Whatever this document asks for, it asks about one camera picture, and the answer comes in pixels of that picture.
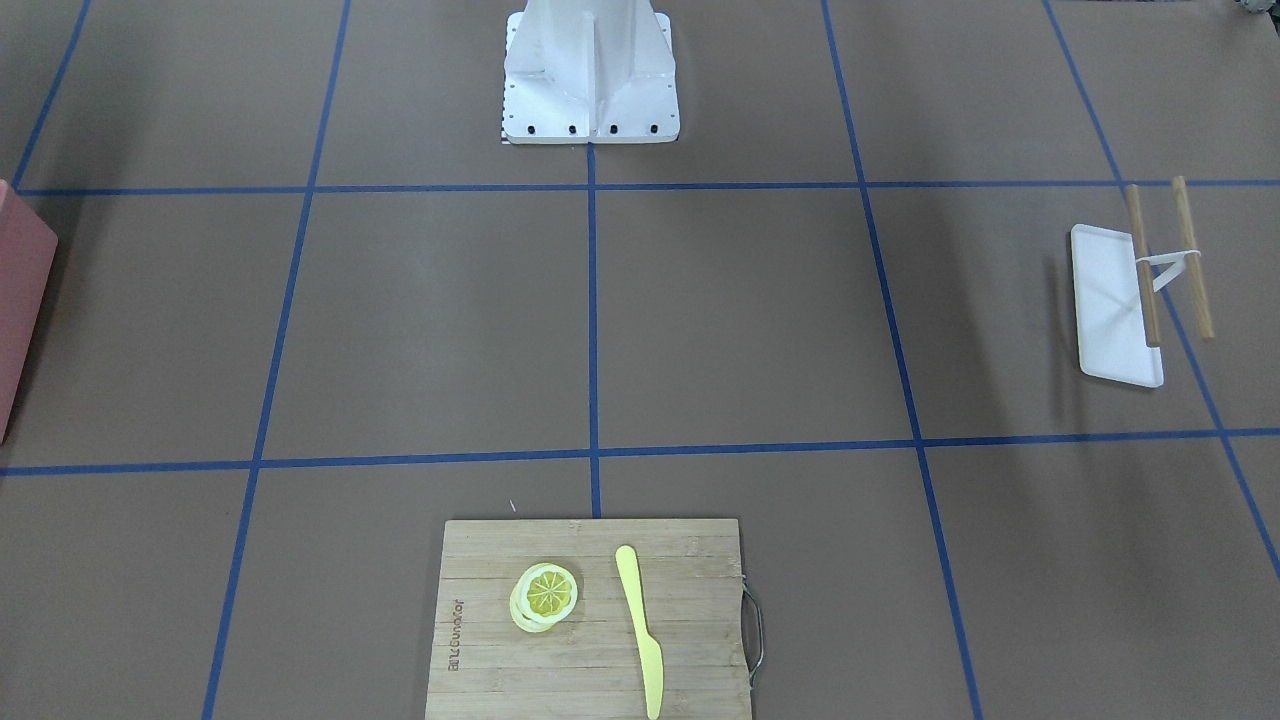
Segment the wooden chopsticks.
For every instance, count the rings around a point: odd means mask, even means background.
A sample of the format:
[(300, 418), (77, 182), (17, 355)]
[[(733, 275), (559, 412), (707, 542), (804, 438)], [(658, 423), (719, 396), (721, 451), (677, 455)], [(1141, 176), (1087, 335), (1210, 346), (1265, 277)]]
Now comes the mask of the wooden chopsticks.
[(1128, 184), (1124, 192), (1135, 254), (1135, 277), (1146, 346), (1148, 348), (1160, 348), (1162, 345), (1162, 336), (1158, 325), (1157, 309), (1155, 306), (1155, 275), (1149, 263), (1149, 249), (1146, 240), (1146, 220), (1140, 204), (1140, 188), (1138, 184)]

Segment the pink plastic tray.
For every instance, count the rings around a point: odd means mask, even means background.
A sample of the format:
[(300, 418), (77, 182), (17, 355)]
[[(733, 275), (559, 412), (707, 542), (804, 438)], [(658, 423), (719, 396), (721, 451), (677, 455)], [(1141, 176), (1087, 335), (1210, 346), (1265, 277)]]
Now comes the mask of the pink plastic tray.
[(1, 182), (1, 433), (5, 436), (52, 260), (55, 232)]

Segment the bamboo cutting board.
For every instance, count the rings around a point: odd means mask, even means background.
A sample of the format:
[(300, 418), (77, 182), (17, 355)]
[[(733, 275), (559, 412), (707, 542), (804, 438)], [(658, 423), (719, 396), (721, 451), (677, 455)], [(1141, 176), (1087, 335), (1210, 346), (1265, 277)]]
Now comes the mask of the bamboo cutting board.
[[(662, 719), (749, 719), (741, 533), (733, 519), (451, 520), (443, 532), (429, 719), (645, 719), (614, 552), (639, 557), (666, 665)], [(530, 566), (579, 583), (575, 610), (532, 634), (509, 616)]]

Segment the yellow lemon slices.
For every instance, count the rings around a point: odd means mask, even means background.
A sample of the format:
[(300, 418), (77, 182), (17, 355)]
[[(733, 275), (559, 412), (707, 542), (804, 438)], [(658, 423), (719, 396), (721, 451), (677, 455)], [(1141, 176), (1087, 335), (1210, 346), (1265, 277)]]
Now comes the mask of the yellow lemon slices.
[(509, 616), (526, 633), (543, 633), (576, 607), (579, 583), (566, 568), (539, 562), (527, 568), (509, 593)]

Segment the white rectangular plate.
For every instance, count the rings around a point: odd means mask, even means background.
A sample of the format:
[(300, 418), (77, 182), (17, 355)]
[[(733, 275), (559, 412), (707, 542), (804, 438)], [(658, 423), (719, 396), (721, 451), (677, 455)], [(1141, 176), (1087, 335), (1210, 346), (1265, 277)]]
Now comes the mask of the white rectangular plate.
[(1132, 236), (1075, 224), (1069, 237), (1080, 369), (1103, 380), (1162, 387), (1161, 350), (1146, 342)]

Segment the yellow plastic knife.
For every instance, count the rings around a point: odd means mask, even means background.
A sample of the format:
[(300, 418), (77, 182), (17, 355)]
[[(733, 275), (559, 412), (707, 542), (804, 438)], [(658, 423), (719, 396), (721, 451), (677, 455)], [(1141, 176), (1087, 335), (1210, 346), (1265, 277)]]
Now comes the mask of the yellow plastic knife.
[(645, 715), (646, 719), (659, 719), (666, 696), (666, 665), (660, 643), (652, 635), (648, 626), (643, 577), (636, 550), (631, 544), (621, 544), (614, 552), (614, 564), (635, 634), (643, 675)]

